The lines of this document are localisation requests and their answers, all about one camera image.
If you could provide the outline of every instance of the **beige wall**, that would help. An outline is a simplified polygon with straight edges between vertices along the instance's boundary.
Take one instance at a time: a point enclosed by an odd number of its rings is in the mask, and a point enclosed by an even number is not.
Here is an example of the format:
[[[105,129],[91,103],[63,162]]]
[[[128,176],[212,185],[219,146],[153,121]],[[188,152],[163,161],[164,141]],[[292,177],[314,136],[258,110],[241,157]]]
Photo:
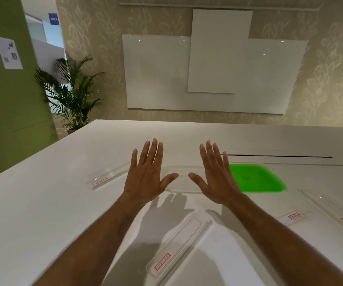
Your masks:
[[[79,59],[95,60],[88,73],[106,71],[96,82],[100,119],[343,126],[343,0],[56,0],[64,44]],[[134,110],[126,104],[121,34],[191,36],[192,9],[124,7],[118,2],[322,6],[320,12],[255,11],[250,38],[309,40],[285,115],[230,112]]]

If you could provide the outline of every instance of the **paper sheet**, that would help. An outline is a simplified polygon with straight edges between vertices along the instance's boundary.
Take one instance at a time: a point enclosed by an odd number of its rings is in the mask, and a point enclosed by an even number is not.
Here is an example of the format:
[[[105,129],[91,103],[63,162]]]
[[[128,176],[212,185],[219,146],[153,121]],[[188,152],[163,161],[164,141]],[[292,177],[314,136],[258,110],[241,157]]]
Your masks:
[[[6,69],[23,69],[14,40],[0,37],[0,56]]]

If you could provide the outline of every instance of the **forearm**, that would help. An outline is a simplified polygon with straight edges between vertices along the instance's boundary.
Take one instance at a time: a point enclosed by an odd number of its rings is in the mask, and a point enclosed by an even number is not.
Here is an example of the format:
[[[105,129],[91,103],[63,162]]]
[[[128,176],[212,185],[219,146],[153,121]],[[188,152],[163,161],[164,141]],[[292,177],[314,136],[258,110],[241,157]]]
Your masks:
[[[60,255],[35,286],[100,285],[142,207],[143,204],[121,196]]]
[[[236,194],[226,206],[289,286],[343,286],[343,273],[246,195]]]

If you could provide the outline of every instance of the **green plastic tray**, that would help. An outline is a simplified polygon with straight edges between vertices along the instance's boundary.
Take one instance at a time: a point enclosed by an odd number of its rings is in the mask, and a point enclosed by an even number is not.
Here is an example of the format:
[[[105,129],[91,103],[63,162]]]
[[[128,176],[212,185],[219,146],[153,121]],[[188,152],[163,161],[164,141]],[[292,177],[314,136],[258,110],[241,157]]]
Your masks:
[[[242,192],[280,192],[287,189],[269,169],[255,164],[230,164],[232,176]]]

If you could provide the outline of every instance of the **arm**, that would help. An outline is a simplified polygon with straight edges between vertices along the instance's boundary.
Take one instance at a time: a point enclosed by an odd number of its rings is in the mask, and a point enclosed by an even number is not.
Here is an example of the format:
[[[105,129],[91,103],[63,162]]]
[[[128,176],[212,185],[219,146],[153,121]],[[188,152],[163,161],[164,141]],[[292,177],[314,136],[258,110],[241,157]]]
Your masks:
[[[143,206],[161,194],[178,174],[169,174],[160,182],[163,145],[146,141],[137,165],[137,149],[124,192],[117,202],[81,234],[34,284],[101,285],[127,230]]]
[[[280,224],[244,195],[231,175],[228,156],[218,146],[200,145],[207,183],[189,177],[213,202],[226,206],[243,224],[256,244],[289,286],[343,286],[343,273],[289,228]]]

